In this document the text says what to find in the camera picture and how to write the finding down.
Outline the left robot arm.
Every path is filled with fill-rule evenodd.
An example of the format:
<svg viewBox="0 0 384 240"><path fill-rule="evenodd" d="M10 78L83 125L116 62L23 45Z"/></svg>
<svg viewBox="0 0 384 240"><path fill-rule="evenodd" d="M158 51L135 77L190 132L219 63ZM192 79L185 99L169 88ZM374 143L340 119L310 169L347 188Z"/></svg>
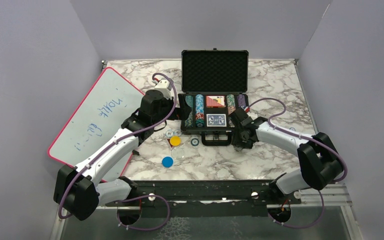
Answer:
<svg viewBox="0 0 384 240"><path fill-rule="evenodd" d="M53 194L58 217L75 216L83 221L100 204L117 200L127 206L135 203L137 191L132 181L118 177L102 183L104 175L148 139L156 126L168 120L186 120L191 112L185 94L166 98L160 90L148 90L140 107L121 124L111 140L77 165L65 164L58 170Z"/></svg>

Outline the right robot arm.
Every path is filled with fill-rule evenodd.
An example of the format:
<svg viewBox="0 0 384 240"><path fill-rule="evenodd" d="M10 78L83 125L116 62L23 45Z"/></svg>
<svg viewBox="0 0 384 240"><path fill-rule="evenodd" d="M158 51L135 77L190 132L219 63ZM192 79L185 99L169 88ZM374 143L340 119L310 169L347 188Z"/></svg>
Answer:
<svg viewBox="0 0 384 240"><path fill-rule="evenodd" d="M252 149L257 142L281 148L296 156L298 170L284 173L269 184L269 199L280 204L289 194L303 189L322 190L346 172L329 136L301 134L271 124L268 119L252 119L242 108L229 115L234 125L231 144L236 149Z"/></svg>

